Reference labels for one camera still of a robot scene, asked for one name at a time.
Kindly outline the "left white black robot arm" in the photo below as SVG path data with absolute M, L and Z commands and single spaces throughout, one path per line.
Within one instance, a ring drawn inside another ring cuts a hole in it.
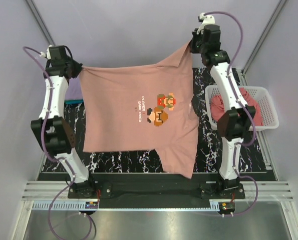
M 69 197 L 91 198 L 96 194 L 97 186 L 76 152 L 75 134 L 64 119 L 69 82 L 78 77 L 82 64 L 73 59 L 65 45 L 50 45 L 40 57 L 47 60 L 46 66 L 42 67 L 46 93 L 38 119 L 31 121 L 31 130 L 47 159 L 61 164 L 69 174 Z

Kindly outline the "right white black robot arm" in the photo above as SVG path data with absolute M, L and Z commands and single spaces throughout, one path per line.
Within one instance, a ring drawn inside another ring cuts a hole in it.
M 215 194 L 221 198 L 231 198 L 241 191 L 238 172 L 239 153 L 244 137 L 255 127 L 253 117 L 256 110 L 249 106 L 241 95 L 234 80 L 230 58 L 220 48 L 220 27 L 214 23 L 202 24 L 196 28 L 190 43 L 191 52 L 200 54 L 220 91 L 224 104 L 224 114 L 217 121 L 217 130 L 222 138 L 222 162 Z

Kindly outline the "pink printed t shirt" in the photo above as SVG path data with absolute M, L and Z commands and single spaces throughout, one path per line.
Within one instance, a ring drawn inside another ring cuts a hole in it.
M 85 152 L 155 150 L 165 172 L 192 178 L 199 119 L 188 43 L 155 64 L 85 67 L 80 85 Z

